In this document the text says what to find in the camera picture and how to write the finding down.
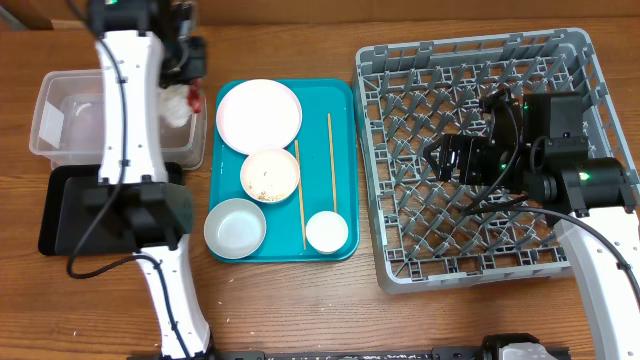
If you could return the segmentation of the red snack wrapper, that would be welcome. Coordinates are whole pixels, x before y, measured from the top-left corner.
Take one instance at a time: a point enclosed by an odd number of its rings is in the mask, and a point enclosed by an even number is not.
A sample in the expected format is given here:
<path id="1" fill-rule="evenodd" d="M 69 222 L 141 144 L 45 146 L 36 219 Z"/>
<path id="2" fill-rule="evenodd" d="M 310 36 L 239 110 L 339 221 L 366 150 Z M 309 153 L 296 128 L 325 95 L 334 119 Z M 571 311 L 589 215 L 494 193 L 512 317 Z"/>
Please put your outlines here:
<path id="1" fill-rule="evenodd" d="M 194 114 L 199 114 L 202 110 L 200 89 L 196 85 L 189 87 L 189 93 L 187 97 L 188 105 L 191 107 Z"/>

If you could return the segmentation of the white napkin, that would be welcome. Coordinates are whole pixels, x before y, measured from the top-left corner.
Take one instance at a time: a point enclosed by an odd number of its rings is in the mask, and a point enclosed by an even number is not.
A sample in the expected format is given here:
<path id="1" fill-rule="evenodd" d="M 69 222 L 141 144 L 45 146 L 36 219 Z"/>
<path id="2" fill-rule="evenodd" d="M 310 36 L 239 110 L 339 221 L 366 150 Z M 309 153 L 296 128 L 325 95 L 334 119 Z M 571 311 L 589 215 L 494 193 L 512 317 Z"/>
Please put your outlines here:
<path id="1" fill-rule="evenodd" d="M 191 119 L 193 110 L 188 103 L 189 91 L 188 85 L 171 85 L 158 90 L 158 113 L 169 127 L 182 127 Z"/>

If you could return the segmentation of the white bowl with rice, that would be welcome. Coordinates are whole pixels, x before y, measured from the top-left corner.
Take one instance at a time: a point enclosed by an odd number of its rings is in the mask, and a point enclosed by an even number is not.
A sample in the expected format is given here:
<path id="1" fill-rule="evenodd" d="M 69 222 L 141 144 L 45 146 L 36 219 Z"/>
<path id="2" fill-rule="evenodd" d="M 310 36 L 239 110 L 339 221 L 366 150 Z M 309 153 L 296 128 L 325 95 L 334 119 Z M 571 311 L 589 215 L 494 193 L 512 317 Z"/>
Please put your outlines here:
<path id="1" fill-rule="evenodd" d="M 265 149 L 249 155 L 240 170 L 241 186 L 258 202 L 275 204 L 284 201 L 298 188 L 299 163 L 288 151 Z"/>

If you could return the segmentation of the small white cup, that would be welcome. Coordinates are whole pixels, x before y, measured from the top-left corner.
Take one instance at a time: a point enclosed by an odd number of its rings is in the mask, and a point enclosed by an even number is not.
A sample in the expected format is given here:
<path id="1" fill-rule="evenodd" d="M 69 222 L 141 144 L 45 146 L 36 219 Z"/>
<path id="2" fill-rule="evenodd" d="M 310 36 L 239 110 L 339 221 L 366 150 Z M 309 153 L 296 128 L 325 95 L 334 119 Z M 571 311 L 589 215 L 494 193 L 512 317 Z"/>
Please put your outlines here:
<path id="1" fill-rule="evenodd" d="M 321 211 L 314 214 L 306 224 L 307 242 L 319 253 L 329 255 L 337 252 L 348 239 L 348 225 L 338 213 Z"/>

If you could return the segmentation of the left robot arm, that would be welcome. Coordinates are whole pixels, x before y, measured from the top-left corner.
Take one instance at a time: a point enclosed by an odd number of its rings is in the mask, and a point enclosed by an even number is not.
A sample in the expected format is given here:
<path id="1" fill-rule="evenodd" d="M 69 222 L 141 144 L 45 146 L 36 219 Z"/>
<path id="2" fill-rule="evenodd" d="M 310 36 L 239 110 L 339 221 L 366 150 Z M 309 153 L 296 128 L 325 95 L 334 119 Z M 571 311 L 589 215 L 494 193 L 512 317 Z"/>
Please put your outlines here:
<path id="1" fill-rule="evenodd" d="M 189 264 L 193 197 L 170 182 L 159 139 L 159 87 L 190 86 L 206 74 L 204 42 L 191 34 L 191 10 L 191 2 L 90 1 L 77 15 L 96 40 L 103 78 L 104 150 L 98 184 L 86 192 L 103 205 L 66 271 L 81 278 L 74 262 L 99 226 L 120 236 L 130 255 L 84 276 L 138 264 L 163 337 L 163 359 L 213 353 Z"/>

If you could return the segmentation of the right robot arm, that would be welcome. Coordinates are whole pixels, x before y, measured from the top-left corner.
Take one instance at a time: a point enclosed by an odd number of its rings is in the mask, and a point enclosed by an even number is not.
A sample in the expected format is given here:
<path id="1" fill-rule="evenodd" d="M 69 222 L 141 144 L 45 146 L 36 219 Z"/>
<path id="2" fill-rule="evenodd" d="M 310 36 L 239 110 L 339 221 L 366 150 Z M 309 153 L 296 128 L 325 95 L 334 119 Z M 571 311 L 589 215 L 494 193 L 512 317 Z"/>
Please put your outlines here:
<path id="1" fill-rule="evenodd" d="M 592 158 L 577 92 L 526 94 L 507 88 L 479 101 L 489 136 L 445 134 L 423 156 L 437 179 L 498 188 L 518 199 L 480 213 L 542 214 L 578 283 L 596 355 L 639 356 L 639 218 L 634 185 L 614 157 Z"/>

